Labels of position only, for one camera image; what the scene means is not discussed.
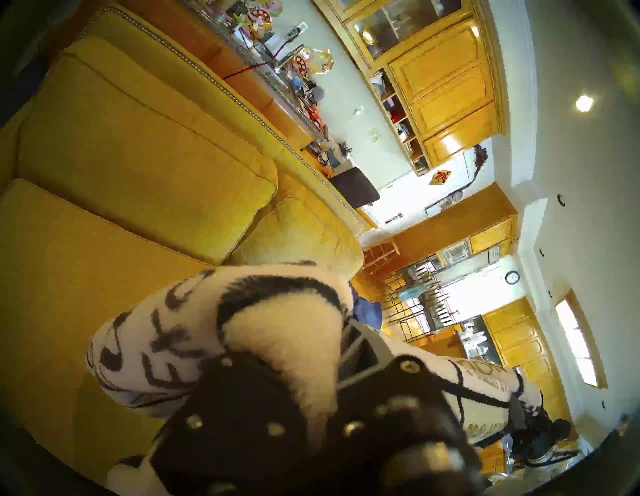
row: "dish rack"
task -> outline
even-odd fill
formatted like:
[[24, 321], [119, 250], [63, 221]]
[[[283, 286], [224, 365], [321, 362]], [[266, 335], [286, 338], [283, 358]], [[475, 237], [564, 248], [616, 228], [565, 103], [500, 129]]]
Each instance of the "dish rack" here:
[[[449, 295], [430, 270], [428, 258], [386, 277], [384, 283], [384, 322], [387, 326], [398, 326], [405, 342], [436, 334], [456, 323], [447, 302]], [[421, 294], [412, 297], [412, 290]]]

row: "window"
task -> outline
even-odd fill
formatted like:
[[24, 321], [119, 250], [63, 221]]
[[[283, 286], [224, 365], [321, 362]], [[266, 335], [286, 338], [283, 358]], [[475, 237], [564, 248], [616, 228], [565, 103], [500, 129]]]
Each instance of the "window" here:
[[604, 368], [593, 333], [573, 291], [556, 305], [556, 312], [580, 369], [582, 380], [597, 388], [606, 388]]

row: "open shelf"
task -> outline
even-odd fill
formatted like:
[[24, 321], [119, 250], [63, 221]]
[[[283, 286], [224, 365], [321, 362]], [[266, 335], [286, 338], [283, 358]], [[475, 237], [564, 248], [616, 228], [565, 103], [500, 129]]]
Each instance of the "open shelf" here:
[[404, 156], [411, 164], [417, 175], [429, 171], [427, 159], [424, 157], [424, 149], [417, 140], [414, 123], [408, 115], [408, 108], [394, 86], [395, 80], [390, 77], [385, 69], [380, 69], [367, 78], [371, 93], [383, 111], [389, 126], [394, 130], [398, 144], [400, 144]]
[[417, 175], [424, 175], [429, 171], [429, 164], [427, 163], [426, 157], [423, 155], [418, 158], [418, 160], [413, 162], [413, 168], [415, 169], [415, 173]]
[[369, 76], [369, 84], [380, 102], [396, 96], [396, 90], [383, 70], [379, 70], [377, 73]]
[[422, 148], [420, 147], [420, 143], [417, 140], [411, 141], [411, 162], [415, 162], [420, 157], [424, 156], [422, 153]]
[[382, 102], [382, 106], [385, 108], [385, 111], [393, 124], [401, 122], [407, 118], [404, 107], [400, 103], [400, 98], [398, 98], [397, 95], [387, 98]]

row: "nailhead trim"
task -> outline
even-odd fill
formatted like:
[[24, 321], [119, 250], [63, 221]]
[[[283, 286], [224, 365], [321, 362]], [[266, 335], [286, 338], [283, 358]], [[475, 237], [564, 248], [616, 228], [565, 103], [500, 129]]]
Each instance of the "nailhead trim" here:
[[197, 70], [201, 76], [204, 76], [210, 83], [213, 83], [219, 90], [222, 90], [222, 92], [224, 92], [225, 95], [227, 95], [228, 97], [230, 97], [234, 102], [236, 102], [245, 112], [247, 112], [249, 115], [251, 115], [251, 117], [253, 117], [254, 119], [256, 119], [260, 124], [262, 124], [262, 126], [269, 131], [269, 133], [274, 136], [280, 143], [282, 143], [285, 148], [291, 152], [294, 157], [296, 159], [298, 159], [300, 162], [302, 162], [307, 169], [309, 169], [314, 176], [316, 176], [316, 178], [318, 180], [320, 180], [320, 182], [322, 182], [322, 184], [324, 184], [326, 186], [326, 188], [329, 190], [329, 192], [336, 198], [336, 200], [338, 200], [343, 207], [345, 207], [353, 216], [354, 218], [361, 224], [361, 226], [365, 227], [365, 223], [358, 217], [358, 215], [352, 210], [351, 206], [349, 204], [347, 204], [342, 198], [340, 198], [338, 195], [335, 194], [335, 191], [329, 187], [329, 185], [327, 185], [327, 183], [325, 182], [324, 176], [322, 176], [321, 174], [318, 173], [318, 171], [316, 169], [314, 169], [313, 167], [311, 167], [307, 162], [305, 162], [304, 158], [302, 158], [300, 155], [298, 155], [298, 153], [293, 149], [293, 147], [288, 144], [285, 140], [283, 140], [281, 137], [278, 136], [278, 134], [272, 130], [272, 128], [270, 128], [270, 126], [263, 121], [255, 112], [253, 112], [250, 108], [248, 108], [245, 104], [243, 104], [240, 100], [238, 100], [233, 93], [231, 93], [230, 91], [228, 91], [224, 86], [222, 86], [219, 82], [217, 82], [213, 77], [211, 77], [211, 75], [205, 71], [204, 69], [202, 69], [200, 66], [198, 66], [195, 62], [193, 62], [191, 59], [189, 59], [186, 55], [184, 55], [183, 53], [181, 53], [180, 51], [178, 51], [172, 44], [168, 43], [166, 40], [163, 40], [160, 36], [158, 36], [157, 34], [155, 34], [153, 31], [147, 29], [145, 26], [143, 26], [142, 24], [140, 24], [138, 21], [136, 21], [135, 19], [133, 19], [132, 17], [128, 16], [126, 13], [124, 13], [122, 10], [115, 8], [115, 7], [111, 7], [111, 6], [106, 6], [106, 7], [102, 7], [96, 14], [95, 16], [93, 16], [93, 19], [91, 20], [91, 22], [89, 23], [89, 25], [87, 25], [85, 27], [85, 29], [83, 30], [82, 34], [80, 35], [80, 37], [84, 37], [87, 32], [89, 31], [89, 29], [95, 24], [95, 22], [98, 20], [98, 18], [105, 12], [113, 12], [115, 14], [118, 14], [119, 16], [121, 16], [123, 19], [125, 19], [126, 21], [130, 22], [133, 26], [135, 26], [136, 28], [138, 28], [140, 31], [144, 32], [145, 34], [147, 34], [148, 36], [150, 36], [151, 38], [153, 38], [154, 40], [156, 40], [157, 42], [159, 42], [163, 47], [169, 49], [172, 53], [174, 53], [175, 55], [177, 55], [180, 59], [182, 59], [183, 61], [185, 61], [187, 64], [189, 64], [191, 67], [193, 67], [195, 70]]

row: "metal rivet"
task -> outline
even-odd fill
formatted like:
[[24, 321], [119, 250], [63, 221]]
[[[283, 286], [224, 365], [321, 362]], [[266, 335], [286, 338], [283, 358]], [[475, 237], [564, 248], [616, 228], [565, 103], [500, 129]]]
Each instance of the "metal rivet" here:
[[236, 490], [236, 485], [230, 482], [214, 482], [209, 486], [209, 494], [224, 494]]
[[267, 432], [271, 437], [281, 437], [284, 436], [287, 430], [282, 424], [279, 424], [278, 422], [269, 422], [267, 424]]
[[349, 422], [347, 425], [344, 426], [344, 429], [342, 430], [342, 434], [344, 434], [345, 437], [351, 437], [354, 434], [357, 434], [360, 431], [364, 430], [364, 422], [360, 422], [359, 420], [354, 420], [353, 422]]
[[418, 372], [420, 372], [420, 370], [422, 370], [422, 368], [420, 367], [420, 364], [412, 360], [405, 360], [404, 362], [400, 363], [400, 370], [402, 370], [403, 372], [408, 372], [409, 374], [417, 374]]
[[189, 429], [200, 429], [204, 423], [199, 415], [190, 415], [187, 417], [187, 425]]

